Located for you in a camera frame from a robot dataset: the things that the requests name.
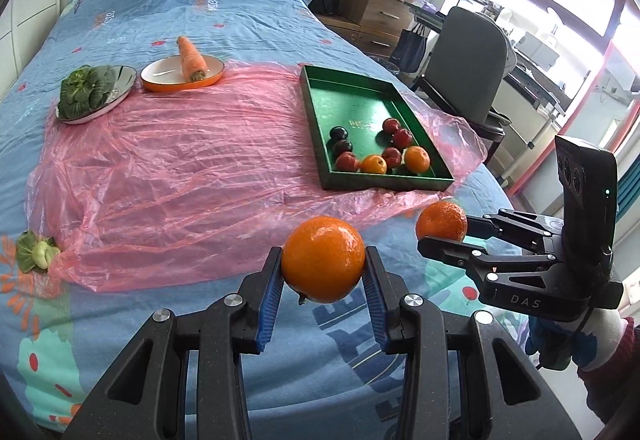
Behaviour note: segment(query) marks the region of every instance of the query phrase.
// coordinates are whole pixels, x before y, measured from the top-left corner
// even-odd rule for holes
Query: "drawer handle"
[[[393,18],[394,20],[399,20],[400,19],[400,16],[396,16],[395,14],[385,13],[385,11],[380,11],[380,14],[384,14],[385,16],[388,16],[389,18]]]

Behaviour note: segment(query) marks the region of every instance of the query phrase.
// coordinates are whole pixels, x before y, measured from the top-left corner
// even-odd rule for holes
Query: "pink plastic sheet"
[[[30,228],[62,249],[49,274],[97,292],[244,274],[313,216],[362,229],[447,195],[323,191],[299,76],[232,62],[215,86],[137,88],[86,125],[51,114],[26,204]],[[484,159],[481,141],[462,119],[406,97],[459,184]]]

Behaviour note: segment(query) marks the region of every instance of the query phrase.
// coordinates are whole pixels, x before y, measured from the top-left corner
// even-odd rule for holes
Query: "teal curtain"
[[[618,214],[620,220],[640,195],[640,155],[618,182]]]

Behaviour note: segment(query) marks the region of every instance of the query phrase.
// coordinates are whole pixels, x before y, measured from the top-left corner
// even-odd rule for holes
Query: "blue bedsheet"
[[[39,424],[64,429],[154,310],[171,308],[181,314],[204,309],[234,292],[241,281],[229,277],[167,289],[94,293],[52,281],[43,286],[33,276],[18,273],[12,244],[27,226],[25,182],[38,163],[44,120],[58,97],[60,81],[84,63],[130,64],[140,70],[172,54],[168,46],[181,34],[203,53],[223,60],[309,62],[395,81],[326,29],[306,8],[306,1],[73,0],[0,104],[0,367]],[[510,207],[483,165],[455,198],[472,215]],[[447,311],[470,315],[482,308],[462,270],[417,253],[416,218],[416,211],[400,215],[362,234],[410,290]],[[516,253],[497,240],[487,246],[496,253]],[[390,439],[403,359],[380,353],[362,286],[335,305],[299,307],[297,301],[285,287],[273,340],[259,357],[243,359],[254,438]],[[522,343],[526,318],[495,313]],[[192,362],[190,380],[194,366]],[[453,387],[455,371],[452,366]],[[187,406],[193,413],[193,387]],[[455,413],[454,398],[452,416]]]

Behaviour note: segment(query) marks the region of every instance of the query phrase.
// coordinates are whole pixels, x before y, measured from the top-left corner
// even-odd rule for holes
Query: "carrot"
[[[186,36],[178,38],[178,49],[180,50],[180,65],[182,75],[187,81],[201,81],[207,77],[207,62],[204,61],[198,49],[189,41]]]

